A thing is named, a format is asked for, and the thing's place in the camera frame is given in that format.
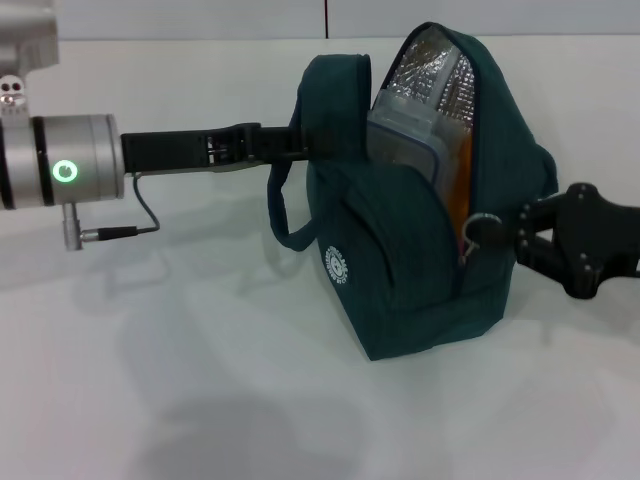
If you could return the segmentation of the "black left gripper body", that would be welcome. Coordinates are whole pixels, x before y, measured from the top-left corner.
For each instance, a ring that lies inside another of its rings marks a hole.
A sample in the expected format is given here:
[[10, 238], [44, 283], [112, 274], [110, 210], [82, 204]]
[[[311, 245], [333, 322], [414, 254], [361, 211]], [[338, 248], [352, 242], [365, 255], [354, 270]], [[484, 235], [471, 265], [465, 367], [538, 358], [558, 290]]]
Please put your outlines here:
[[121, 136], [125, 171], [131, 174], [229, 172], [258, 163], [260, 125], [243, 123], [214, 130], [126, 133]]

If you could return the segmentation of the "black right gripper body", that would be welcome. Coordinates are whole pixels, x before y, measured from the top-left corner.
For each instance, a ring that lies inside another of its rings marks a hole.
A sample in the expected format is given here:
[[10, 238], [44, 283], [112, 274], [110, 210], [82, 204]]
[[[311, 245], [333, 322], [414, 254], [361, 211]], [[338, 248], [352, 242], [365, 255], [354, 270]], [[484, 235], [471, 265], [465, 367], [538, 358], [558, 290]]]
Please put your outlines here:
[[561, 196], [555, 234], [569, 296], [589, 300], [609, 279], [639, 277], [639, 209], [606, 200], [595, 185], [575, 183]]

